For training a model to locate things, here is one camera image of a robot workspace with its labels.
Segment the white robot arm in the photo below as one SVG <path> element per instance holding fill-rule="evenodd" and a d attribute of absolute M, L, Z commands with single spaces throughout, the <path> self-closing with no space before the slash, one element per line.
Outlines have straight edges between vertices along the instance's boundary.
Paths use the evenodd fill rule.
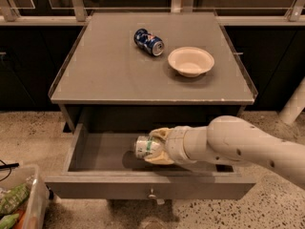
<path fill-rule="evenodd" d="M 305 188 L 305 146 L 269 135 L 236 116 L 204 127 L 177 126 L 150 132 L 161 144 L 144 160 L 153 164 L 251 162 Z"/>

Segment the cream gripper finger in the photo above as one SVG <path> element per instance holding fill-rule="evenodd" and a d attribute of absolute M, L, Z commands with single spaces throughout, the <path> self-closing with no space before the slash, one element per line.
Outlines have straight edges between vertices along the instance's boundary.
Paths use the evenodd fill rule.
<path fill-rule="evenodd" d="M 146 162 L 156 165 L 171 165 L 174 161 L 169 157 L 169 154 L 164 150 L 157 150 L 154 153 L 144 157 Z"/>
<path fill-rule="evenodd" d="M 172 128 L 167 128 L 167 127 L 158 128 L 158 129 L 154 129 L 154 130 L 150 131 L 149 136 L 158 138 L 161 141 L 166 141 L 168 138 L 168 135 L 170 134 L 171 131 L 172 131 Z"/>

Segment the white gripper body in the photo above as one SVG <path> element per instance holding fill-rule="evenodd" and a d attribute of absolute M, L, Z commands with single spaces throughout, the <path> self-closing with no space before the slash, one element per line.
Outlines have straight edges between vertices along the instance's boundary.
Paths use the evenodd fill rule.
<path fill-rule="evenodd" d="M 175 164 L 193 164 L 184 149 L 184 137 L 190 130 L 188 126 L 178 126 L 170 129 L 165 141 L 165 150 Z"/>

